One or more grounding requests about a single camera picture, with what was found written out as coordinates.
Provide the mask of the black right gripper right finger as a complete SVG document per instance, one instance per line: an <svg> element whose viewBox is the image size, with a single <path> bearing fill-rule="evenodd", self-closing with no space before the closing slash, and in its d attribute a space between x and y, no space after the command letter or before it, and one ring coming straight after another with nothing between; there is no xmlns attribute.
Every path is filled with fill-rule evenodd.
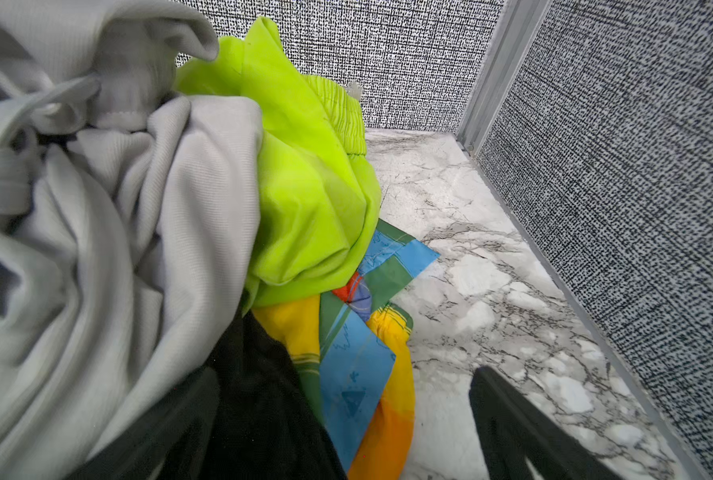
<svg viewBox="0 0 713 480"><path fill-rule="evenodd" d="M468 397L491 479L618 478L493 368L474 372Z"/></svg>

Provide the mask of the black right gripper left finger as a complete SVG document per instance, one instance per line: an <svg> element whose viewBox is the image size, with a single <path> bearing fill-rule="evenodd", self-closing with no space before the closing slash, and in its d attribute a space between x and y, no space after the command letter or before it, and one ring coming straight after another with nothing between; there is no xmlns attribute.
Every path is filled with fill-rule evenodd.
<svg viewBox="0 0 713 480"><path fill-rule="evenodd" d="M68 478L200 477L218 402L218 376L202 366Z"/></svg>

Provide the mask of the black cloth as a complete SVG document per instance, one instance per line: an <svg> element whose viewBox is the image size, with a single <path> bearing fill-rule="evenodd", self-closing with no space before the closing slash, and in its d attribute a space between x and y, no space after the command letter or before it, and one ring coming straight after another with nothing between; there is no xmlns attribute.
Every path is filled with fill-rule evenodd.
<svg viewBox="0 0 713 480"><path fill-rule="evenodd" d="M252 314L232 321L206 362L220 402L202 479L344 479L284 346Z"/></svg>

